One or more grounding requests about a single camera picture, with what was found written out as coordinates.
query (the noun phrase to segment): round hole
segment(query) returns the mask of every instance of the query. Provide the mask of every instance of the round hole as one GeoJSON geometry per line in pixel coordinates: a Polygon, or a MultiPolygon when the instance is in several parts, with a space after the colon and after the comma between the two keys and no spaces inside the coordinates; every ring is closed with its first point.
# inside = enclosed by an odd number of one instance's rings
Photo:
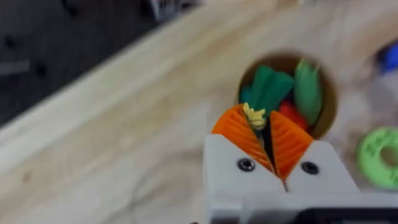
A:
{"type": "Polygon", "coordinates": [[[398,167],[398,150],[396,148],[386,146],[380,151],[381,160],[391,167],[398,167]]]}
{"type": "Polygon", "coordinates": [[[302,58],[307,59],[311,64],[319,66],[320,81],[322,86],[322,110],[318,117],[317,122],[312,126],[308,133],[314,139],[322,138],[331,128],[337,111],[337,96],[334,84],[329,79],[330,73],[326,68],[317,60],[307,55],[298,52],[274,52],[266,55],[265,57],[254,62],[244,73],[239,86],[238,93],[236,95],[235,103],[239,103],[239,93],[242,87],[250,85],[256,74],[258,66],[265,65],[275,71],[285,72],[293,75],[296,66],[299,64],[302,58]]]}
{"type": "Polygon", "coordinates": [[[254,161],[251,159],[243,158],[238,161],[239,169],[241,169],[242,171],[245,171],[245,172],[253,171],[255,166],[256,165],[255,165],[254,161]]]}
{"type": "Polygon", "coordinates": [[[319,174],[319,167],[313,162],[302,162],[301,169],[311,175],[319,174]]]}

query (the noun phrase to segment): dark floor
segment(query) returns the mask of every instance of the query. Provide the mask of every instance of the dark floor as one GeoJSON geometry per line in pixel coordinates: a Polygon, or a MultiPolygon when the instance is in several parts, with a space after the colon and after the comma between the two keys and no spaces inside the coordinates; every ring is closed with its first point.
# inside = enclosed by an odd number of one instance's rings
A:
{"type": "Polygon", "coordinates": [[[142,16],[138,0],[0,0],[0,39],[16,37],[17,47],[0,42],[0,63],[29,58],[28,73],[0,77],[0,125],[72,82],[157,24],[142,16]],[[37,73],[42,63],[45,73],[37,73]]]}

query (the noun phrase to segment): wood grain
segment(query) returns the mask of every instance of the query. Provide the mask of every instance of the wood grain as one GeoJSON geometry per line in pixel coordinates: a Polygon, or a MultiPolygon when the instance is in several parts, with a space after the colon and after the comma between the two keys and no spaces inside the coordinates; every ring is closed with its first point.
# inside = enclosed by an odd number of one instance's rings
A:
{"type": "Polygon", "coordinates": [[[280,49],[332,72],[342,103],[326,139],[344,154],[346,124],[374,124],[358,76],[398,36],[397,10],[396,0],[238,1],[167,24],[3,127],[0,223],[200,222],[204,137],[245,69],[280,49]]]}

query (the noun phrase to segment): green donut toy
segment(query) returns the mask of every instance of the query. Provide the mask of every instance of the green donut toy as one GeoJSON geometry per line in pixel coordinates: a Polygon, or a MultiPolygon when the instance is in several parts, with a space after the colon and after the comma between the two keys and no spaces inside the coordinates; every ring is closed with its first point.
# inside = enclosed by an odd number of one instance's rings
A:
{"type": "Polygon", "coordinates": [[[357,146],[357,163],[376,186],[398,189],[398,166],[389,165],[381,157],[381,151],[387,147],[394,150],[392,157],[398,157],[397,128],[379,128],[370,132],[357,146]]]}

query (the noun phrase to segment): plastic toy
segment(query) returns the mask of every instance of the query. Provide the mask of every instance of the plastic toy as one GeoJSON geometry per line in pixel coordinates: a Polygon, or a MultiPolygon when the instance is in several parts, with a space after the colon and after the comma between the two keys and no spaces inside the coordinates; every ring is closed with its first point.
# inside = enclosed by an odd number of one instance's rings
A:
{"type": "Polygon", "coordinates": [[[297,124],[297,126],[302,128],[303,130],[307,130],[308,126],[307,123],[305,122],[305,119],[296,110],[296,108],[291,102],[284,100],[279,106],[279,112],[282,115],[284,115],[286,118],[293,121],[295,124],[297,124]]]}
{"type": "Polygon", "coordinates": [[[391,72],[398,68],[398,42],[386,47],[379,54],[382,73],[391,72]]]}
{"type": "Polygon", "coordinates": [[[398,189],[398,167],[386,164],[381,158],[385,147],[398,151],[397,128],[379,128],[362,139],[356,149],[357,163],[373,184],[385,189],[398,189]]]}
{"type": "Polygon", "coordinates": [[[303,115],[309,126],[317,122],[322,108],[322,88],[318,76],[318,67],[313,68],[302,60],[294,75],[294,100],[298,112],[303,115]]]}
{"type": "Polygon", "coordinates": [[[271,137],[275,169],[279,178],[285,180],[313,139],[277,111],[271,112],[271,137]]]}
{"type": "Polygon", "coordinates": [[[258,161],[258,163],[274,172],[266,152],[261,147],[259,140],[246,120],[242,104],[226,111],[217,121],[211,133],[222,134],[226,139],[258,161]]]}
{"type": "Polygon", "coordinates": [[[244,86],[242,87],[241,92],[239,93],[239,103],[246,103],[250,101],[252,92],[252,86],[244,86]]]}
{"type": "Polygon", "coordinates": [[[260,66],[254,77],[250,108],[258,111],[266,109],[265,117],[278,108],[279,103],[293,88],[294,79],[283,72],[260,66]]]}
{"type": "Polygon", "coordinates": [[[255,111],[253,108],[249,108],[248,103],[243,104],[243,111],[246,114],[249,124],[252,126],[253,129],[262,130],[266,125],[266,121],[263,118],[264,114],[266,113],[265,109],[261,109],[259,111],[255,111]]]}

